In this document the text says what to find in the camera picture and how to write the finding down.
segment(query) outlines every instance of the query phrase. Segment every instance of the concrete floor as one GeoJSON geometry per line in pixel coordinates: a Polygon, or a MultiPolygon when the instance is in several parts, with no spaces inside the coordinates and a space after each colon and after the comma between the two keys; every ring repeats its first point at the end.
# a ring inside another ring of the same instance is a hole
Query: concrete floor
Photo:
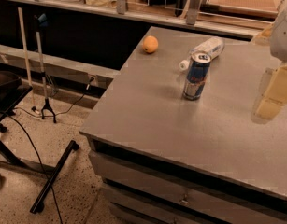
{"type": "MultiPolygon", "coordinates": [[[[81,96],[79,93],[59,90],[50,98],[55,113],[66,111],[81,96]]],[[[36,108],[44,105],[42,88],[34,86],[36,108]]],[[[94,174],[88,159],[90,151],[87,140],[79,134],[79,127],[96,104],[94,99],[85,98],[63,115],[57,116],[54,124],[51,118],[34,118],[21,109],[16,109],[14,118],[26,129],[33,140],[44,164],[55,166],[70,140],[75,140],[80,149],[68,157],[61,173],[53,185],[63,223],[125,224],[108,210],[108,201],[104,198],[101,178],[94,174]]],[[[17,107],[32,114],[32,95],[29,93],[17,107]]],[[[6,133],[0,133],[0,139],[18,157],[38,161],[22,128],[12,119],[5,118],[2,124],[8,127],[6,133]]],[[[0,185],[0,224],[6,223],[61,223],[50,191],[45,199],[45,208],[41,213],[32,214],[30,209],[46,182],[44,175],[0,164],[3,177],[0,185]]]]}

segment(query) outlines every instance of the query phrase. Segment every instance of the blue can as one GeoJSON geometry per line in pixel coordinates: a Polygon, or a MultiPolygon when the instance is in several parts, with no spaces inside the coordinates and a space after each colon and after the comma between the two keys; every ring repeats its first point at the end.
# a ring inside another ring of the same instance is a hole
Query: blue can
{"type": "Polygon", "coordinates": [[[210,67],[210,56],[198,51],[191,56],[191,66],[183,88],[183,96],[188,100],[200,98],[205,86],[208,70],[210,67]]]}

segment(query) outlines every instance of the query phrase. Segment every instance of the table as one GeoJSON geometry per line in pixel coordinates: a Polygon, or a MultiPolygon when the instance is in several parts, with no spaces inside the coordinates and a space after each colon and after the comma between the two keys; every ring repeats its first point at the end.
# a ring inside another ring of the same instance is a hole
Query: table
{"type": "Polygon", "coordinates": [[[224,39],[202,96],[182,97],[179,62],[206,39],[152,27],[80,133],[114,214],[134,223],[287,223],[287,106],[253,115],[269,48],[224,39]]]}
{"type": "MultiPolygon", "coordinates": [[[[0,102],[0,122],[8,116],[14,115],[13,109],[14,107],[29,93],[32,89],[30,86],[21,85],[15,91],[9,93],[2,102],[0,102]]],[[[6,131],[6,127],[0,124],[0,130],[6,131]]],[[[55,167],[51,167],[48,165],[40,164],[34,161],[28,161],[17,157],[15,154],[11,152],[7,148],[7,146],[0,140],[0,162],[3,164],[9,164],[12,166],[24,168],[27,170],[31,170],[34,172],[39,172],[45,174],[48,177],[48,180],[39,193],[35,203],[33,204],[30,212],[37,213],[41,212],[44,208],[44,199],[48,194],[53,182],[55,181],[57,175],[60,173],[63,165],[65,164],[66,159],[68,158],[70,152],[72,150],[78,150],[79,145],[74,141],[71,140],[68,146],[65,149],[61,159],[59,159],[57,165],[55,167]]]]}

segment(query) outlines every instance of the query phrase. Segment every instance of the orange fruit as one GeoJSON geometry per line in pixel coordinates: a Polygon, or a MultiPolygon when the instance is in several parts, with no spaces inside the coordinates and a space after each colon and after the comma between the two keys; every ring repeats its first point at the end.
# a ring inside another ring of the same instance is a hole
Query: orange fruit
{"type": "Polygon", "coordinates": [[[142,47],[146,53],[155,52],[159,47],[159,43],[158,43],[157,38],[155,38],[152,35],[146,36],[143,40],[143,46],[142,47]]]}

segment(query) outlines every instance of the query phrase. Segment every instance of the gray tabletop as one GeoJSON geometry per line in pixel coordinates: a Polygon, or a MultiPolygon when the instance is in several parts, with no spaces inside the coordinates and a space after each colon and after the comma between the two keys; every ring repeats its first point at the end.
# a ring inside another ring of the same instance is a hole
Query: gray tabletop
{"type": "Polygon", "coordinates": [[[261,123],[252,110],[262,76],[280,61],[269,48],[224,39],[198,101],[182,98],[179,62],[210,38],[152,27],[159,48],[138,44],[80,132],[287,199],[287,106],[261,123]]]}

